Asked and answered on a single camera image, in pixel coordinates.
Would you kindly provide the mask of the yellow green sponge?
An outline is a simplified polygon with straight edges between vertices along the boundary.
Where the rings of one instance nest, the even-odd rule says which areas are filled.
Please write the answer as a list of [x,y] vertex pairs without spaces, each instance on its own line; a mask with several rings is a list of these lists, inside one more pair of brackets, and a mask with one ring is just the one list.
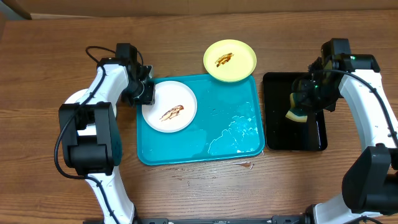
[[307,112],[302,108],[301,101],[296,93],[291,93],[289,96],[290,109],[286,113],[285,117],[291,121],[297,123],[307,122]]

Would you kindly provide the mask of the yellow-green plate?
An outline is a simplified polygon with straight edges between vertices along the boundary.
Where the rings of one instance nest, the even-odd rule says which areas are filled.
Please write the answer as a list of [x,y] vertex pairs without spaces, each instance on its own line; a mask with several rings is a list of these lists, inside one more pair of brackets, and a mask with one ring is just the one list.
[[211,44],[203,56],[206,71],[222,82],[239,82],[257,65],[254,50],[240,40],[225,39]]

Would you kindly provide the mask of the white plate with sauce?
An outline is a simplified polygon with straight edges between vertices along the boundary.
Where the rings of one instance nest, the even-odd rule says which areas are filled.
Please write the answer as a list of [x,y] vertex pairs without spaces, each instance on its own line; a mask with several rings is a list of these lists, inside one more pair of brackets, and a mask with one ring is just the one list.
[[68,97],[68,99],[65,101],[65,104],[76,103],[77,100],[79,100],[86,93],[87,90],[88,89],[85,88],[85,89],[75,92],[74,94],[72,94],[71,96]]

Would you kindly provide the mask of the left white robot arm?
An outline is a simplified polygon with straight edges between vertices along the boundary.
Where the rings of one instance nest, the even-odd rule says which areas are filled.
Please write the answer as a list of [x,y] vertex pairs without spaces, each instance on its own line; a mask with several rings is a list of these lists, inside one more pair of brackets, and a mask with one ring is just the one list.
[[103,223],[140,223],[136,207],[127,196],[119,165],[123,154],[116,122],[116,104],[137,83],[133,105],[154,102],[153,67],[128,60],[103,58],[89,88],[74,93],[59,108],[60,134],[54,152],[85,180],[103,212]]

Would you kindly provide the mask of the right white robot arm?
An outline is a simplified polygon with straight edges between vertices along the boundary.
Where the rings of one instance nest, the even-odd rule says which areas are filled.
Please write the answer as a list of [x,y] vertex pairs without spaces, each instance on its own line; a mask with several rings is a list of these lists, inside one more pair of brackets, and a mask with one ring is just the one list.
[[304,123],[312,113],[333,111],[344,98],[356,124],[361,154],[343,177],[341,193],[308,208],[312,223],[376,221],[397,213],[397,118],[382,87],[373,55],[318,58],[296,79],[286,117]]

